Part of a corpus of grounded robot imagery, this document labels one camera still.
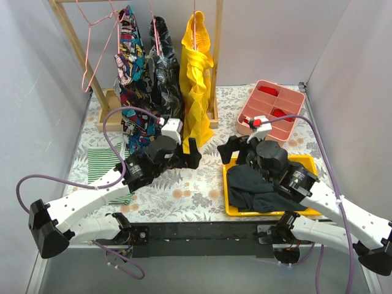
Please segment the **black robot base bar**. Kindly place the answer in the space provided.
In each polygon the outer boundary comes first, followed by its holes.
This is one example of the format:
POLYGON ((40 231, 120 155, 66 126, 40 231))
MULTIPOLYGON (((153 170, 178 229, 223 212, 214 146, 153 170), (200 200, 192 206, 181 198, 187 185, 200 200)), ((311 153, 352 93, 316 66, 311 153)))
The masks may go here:
POLYGON ((276 221, 133 223, 102 245, 133 247, 133 257, 273 256, 273 245, 289 247, 276 221))

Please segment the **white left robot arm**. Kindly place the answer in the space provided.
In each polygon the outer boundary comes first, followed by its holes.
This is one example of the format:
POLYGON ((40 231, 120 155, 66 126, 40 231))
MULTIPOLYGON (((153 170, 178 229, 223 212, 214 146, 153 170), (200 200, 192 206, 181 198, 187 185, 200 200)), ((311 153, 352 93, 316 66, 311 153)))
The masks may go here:
POLYGON ((171 168, 196 169, 202 155, 194 138, 189 153, 171 137, 161 135, 147 148, 131 154, 123 163, 95 181, 95 188, 80 189, 64 198, 30 205, 28 227, 42 258, 52 258, 70 244, 95 239, 123 245, 130 239, 130 224, 122 214, 85 219, 89 213, 112 200, 145 187, 171 168))

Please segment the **colourful comic print shorts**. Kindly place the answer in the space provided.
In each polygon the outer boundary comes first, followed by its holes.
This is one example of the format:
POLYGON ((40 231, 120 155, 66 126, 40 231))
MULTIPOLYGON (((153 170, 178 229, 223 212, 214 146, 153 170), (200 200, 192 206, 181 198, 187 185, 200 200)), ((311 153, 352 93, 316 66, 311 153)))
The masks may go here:
MULTIPOLYGON (((118 77, 114 90, 122 107, 137 107, 154 112, 151 101, 152 80, 137 20, 131 6, 120 10, 121 32, 119 53, 115 55, 118 77)), ((152 117, 135 110, 123 110, 122 133, 126 147, 132 154, 147 147, 156 137, 156 123, 152 117)))

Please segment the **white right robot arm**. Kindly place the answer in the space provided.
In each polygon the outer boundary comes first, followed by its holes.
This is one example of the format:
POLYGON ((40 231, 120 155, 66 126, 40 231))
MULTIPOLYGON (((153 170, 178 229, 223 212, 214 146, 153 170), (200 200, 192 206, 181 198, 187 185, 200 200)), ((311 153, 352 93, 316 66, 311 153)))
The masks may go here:
POLYGON ((314 209, 333 221, 319 223, 296 212, 286 211, 273 229, 283 243, 306 240, 342 252, 354 250, 367 269, 391 274, 391 221, 377 217, 343 196, 336 197, 323 181, 299 162, 291 161, 287 151, 275 141, 248 136, 231 136, 217 148, 223 164, 237 151, 239 164, 249 164, 268 180, 287 200, 314 209))

